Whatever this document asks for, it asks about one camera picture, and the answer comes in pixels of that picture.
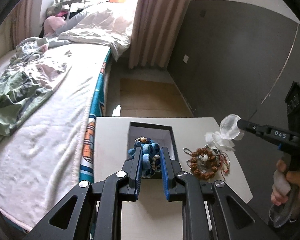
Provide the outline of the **person's right hand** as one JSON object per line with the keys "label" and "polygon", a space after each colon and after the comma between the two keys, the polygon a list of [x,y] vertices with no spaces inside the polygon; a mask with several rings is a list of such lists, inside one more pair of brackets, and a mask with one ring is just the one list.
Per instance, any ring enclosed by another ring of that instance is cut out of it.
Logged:
{"label": "person's right hand", "polygon": [[274,172],[274,183],[272,186],[271,201],[274,205],[280,206],[288,200],[288,193],[292,189],[290,184],[300,185],[300,172],[288,171],[286,174],[287,165],[283,160],[279,160]]}

